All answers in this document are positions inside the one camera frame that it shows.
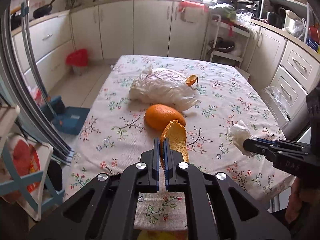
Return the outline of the white tissue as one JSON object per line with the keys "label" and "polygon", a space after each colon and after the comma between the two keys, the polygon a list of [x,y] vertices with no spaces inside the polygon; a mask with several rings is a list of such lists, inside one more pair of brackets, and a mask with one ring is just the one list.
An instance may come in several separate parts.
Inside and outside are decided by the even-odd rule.
{"label": "white tissue", "polygon": [[250,130],[242,120],[239,120],[236,124],[231,126],[231,128],[228,130],[228,136],[233,145],[240,150],[243,155],[248,157],[253,157],[255,155],[254,153],[245,150],[243,147],[245,140],[255,139],[255,137],[251,135]]}

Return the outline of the large orange peel piece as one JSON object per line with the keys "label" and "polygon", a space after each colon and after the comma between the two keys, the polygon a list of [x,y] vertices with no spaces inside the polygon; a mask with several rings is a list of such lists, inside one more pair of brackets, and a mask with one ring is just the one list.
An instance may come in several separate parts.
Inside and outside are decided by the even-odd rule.
{"label": "large orange peel piece", "polygon": [[180,152],[184,162],[189,162],[189,155],[186,146],[187,133],[185,127],[178,120],[173,120],[168,123],[160,138],[160,161],[164,169],[164,146],[165,139],[169,139],[170,149]]}

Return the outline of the white plastic bag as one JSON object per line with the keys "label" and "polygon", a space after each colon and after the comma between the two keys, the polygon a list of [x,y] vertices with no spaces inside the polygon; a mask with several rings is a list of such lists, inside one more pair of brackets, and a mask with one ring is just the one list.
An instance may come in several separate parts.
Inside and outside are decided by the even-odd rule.
{"label": "white plastic bag", "polygon": [[200,103],[185,81],[188,77],[168,68],[145,68],[131,84],[129,96],[143,103],[162,104],[186,111]]}

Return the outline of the clear plastic bag on drawer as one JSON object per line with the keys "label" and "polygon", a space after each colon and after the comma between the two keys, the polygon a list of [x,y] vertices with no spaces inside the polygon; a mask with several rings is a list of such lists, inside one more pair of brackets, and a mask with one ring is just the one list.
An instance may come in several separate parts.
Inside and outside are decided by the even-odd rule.
{"label": "clear plastic bag on drawer", "polygon": [[276,106],[281,111],[282,115],[286,120],[290,120],[290,116],[286,109],[286,103],[284,102],[284,98],[280,92],[280,90],[276,86],[267,86],[262,89],[262,92],[268,94],[271,100],[276,104]]}

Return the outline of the floral tablecloth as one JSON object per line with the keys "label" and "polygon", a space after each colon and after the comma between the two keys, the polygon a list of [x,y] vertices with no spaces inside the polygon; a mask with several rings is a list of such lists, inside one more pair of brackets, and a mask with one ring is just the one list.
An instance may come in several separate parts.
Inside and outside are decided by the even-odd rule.
{"label": "floral tablecloth", "polygon": [[234,124],[243,121],[255,137],[284,137],[273,114],[235,68],[172,57],[126,55],[104,82],[77,139],[65,198],[101,172],[123,172],[153,148],[160,133],[144,121],[148,106],[129,98],[131,84],[147,67],[199,78],[192,87],[199,103],[182,113],[191,164],[209,174],[225,172],[262,203],[292,185],[293,176],[275,169],[262,155],[243,155],[228,135]]}

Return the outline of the red white cushion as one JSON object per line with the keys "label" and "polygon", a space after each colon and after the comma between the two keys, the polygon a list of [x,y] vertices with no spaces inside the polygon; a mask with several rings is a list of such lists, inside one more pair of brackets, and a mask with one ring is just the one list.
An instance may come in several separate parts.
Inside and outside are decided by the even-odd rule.
{"label": "red white cushion", "polygon": [[[34,139],[25,139],[17,133],[9,134],[6,142],[7,149],[19,176],[26,176],[36,172],[46,173],[53,148],[49,144],[42,144]],[[1,195],[8,203],[17,202],[20,207],[35,221],[40,221],[42,216],[42,203],[44,200],[43,192],[45,186],[45,175],[40,175],[40,179],[26,186],[27,192],[32,196],[37,204],[33,208],[31,204],[25,200],[25,197],[19,190]]]}

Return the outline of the blue folding chair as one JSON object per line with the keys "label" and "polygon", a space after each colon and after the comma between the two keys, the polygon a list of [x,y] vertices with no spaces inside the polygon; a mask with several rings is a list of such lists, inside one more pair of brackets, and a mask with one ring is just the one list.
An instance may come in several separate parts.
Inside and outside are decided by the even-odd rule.
{"label": "blue folding chair", "polygon": [[[25,200],[27,200],[27,202],[31,204],[33,208],[36,208],[37,204],[33,200],[32,196],[27,192],[26,186],[32,182],[38,181],[40,179],[40,175],[44,174],[45,186],[43,192],[44,200],[42,203],[42,207],[44,209],[42,211],[43,213],[53,205],[62,204],[64,191],[57,191],[54,188],[48,176],[48,169],[46,173],[36,172],[22,177],[17,174],[16,168],[13,166],[12,159],[7,149],[6,142],[9,134],[15,133],[13,131],[13,127],[17,124],[19,113],[20,108],[18,106],[9,106],[6,104],[1,105],[1,195],[10,193],[14,190],[19,190],[25,197]],[[23,134],[19,135],[22,135],[25,137],[25,139],[32,138]]]}

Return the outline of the small orange peel scrap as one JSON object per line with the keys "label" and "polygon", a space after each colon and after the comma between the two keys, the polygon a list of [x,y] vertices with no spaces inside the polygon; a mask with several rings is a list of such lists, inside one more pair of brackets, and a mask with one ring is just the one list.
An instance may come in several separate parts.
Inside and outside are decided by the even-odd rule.
{"label": "small orange peel scrap", "polygon": [[191,75],[189,76],[185,83],[188,85],[188,86],[192,86],[194,83],[198,83],[198,77],[196,75]]}

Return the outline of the blue dustpan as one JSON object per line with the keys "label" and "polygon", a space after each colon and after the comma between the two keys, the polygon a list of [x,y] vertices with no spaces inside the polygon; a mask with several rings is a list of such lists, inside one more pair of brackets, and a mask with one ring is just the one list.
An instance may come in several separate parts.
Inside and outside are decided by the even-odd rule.
{"label": "blue dustpan", "polygon": [[62,133],[78,135],[89,114],[89,108],[67,107],[65,111],[58,114],[53,120],[53,126]]}

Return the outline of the orange peel on table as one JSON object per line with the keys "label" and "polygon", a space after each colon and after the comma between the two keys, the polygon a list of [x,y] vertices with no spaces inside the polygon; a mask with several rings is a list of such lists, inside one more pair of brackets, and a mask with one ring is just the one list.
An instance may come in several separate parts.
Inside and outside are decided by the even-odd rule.
{"label": "orange peel on table", "polygon": [[186,125],[185,118],[176,109],[156,104],[150,106],[144,115],[146,124],[156,131],[163,131],[171,121],[177,120],[182,126]]}

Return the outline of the dark wok pan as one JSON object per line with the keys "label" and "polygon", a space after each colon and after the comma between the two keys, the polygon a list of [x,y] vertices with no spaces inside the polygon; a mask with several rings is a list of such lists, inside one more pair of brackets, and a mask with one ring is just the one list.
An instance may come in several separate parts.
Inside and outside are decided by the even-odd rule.
{"label": "dark wok pan", "polygon": [[215,51],[230,53],[235,48],[235,42],[232,40],[225,40],[218,36],[216,41],[210,41],[208,43],[208,46],[210,46],[210,48],[214,49]]}

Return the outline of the blue broom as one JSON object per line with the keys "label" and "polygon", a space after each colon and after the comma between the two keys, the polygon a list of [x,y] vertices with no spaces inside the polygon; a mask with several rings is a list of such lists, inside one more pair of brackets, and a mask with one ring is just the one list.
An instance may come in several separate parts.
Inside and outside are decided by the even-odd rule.
{"label": "blue broom", "polygon": [[28,21],[29,8],[26,6],[24,2],[22,2],[21,9],[22,9],[22,37],[24,42],[25,53],[31,68],[31,72],[34,76],[35,82],[41,92],[41,95],[44,99],[45,104],[47,105],[47,107],[49,108],[49,110],[51,111],[54,117],[53,120],[57,121],[59,125],[62,125],[63,124],[62,120],[58,119],[59,116],[51,106],[51,97],[48,95],[46,88],[42,82],[40,73],[36,65],[34,54],[31,51],[32,46],[31,46],[31,38],[30,38],[29,25],[28,25],[29,24],[29,21]]}

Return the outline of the white kettle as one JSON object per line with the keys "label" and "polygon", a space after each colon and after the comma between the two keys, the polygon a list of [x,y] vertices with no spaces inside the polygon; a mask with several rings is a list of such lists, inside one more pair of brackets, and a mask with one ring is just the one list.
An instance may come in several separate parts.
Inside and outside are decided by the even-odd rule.
{"label": "white kettle", "polygon": [[291,10],[285,10],[284,29],[294,37],[301,37],[304,34],[304,21]]}

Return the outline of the red cloth on cabinet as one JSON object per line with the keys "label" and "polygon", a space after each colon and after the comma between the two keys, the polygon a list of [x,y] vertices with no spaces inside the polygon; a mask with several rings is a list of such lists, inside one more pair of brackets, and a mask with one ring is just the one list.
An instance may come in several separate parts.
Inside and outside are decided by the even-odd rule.
{"label": "red cloth on cabinet", "polygon": [[201,14],[209,11],[208,7],[204,3],[182,0],[178,5],[178,12],[184,12],[187,8]]}

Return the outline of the black frying pan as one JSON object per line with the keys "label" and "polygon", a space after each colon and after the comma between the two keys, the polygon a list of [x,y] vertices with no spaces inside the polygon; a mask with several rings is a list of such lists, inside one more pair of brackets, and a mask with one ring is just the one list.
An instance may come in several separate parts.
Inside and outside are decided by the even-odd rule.
{"label": "black frying pan", "polygon": [[41,17],[43,17],[43,16],[49,15],[50,12],[52,11],[53,3],[54,3],[55,1],[56,1],[56,0],[52,0],[49,4],[46,4],[46,5],[44,5],[44,6],[39,7],[38,9],[36,9],[36,10],[33,12],[33,18],[34,18],[34,19],[38,19],[38,18],[41,18]]}

